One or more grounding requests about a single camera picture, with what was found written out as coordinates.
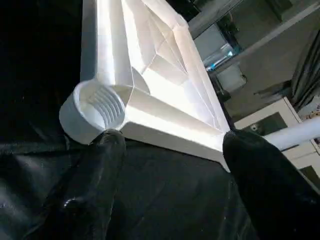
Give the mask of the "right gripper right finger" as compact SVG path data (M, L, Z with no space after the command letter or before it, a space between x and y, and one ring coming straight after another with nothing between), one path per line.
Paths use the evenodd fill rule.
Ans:
M261 240L320 238L320 191L276 146L234 129L224 135L222 150Z

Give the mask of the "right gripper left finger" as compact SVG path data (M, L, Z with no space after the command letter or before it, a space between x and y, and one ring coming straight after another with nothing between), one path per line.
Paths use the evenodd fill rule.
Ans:
M125 152L119 131L100 134L51 189L25 239L104 240Z

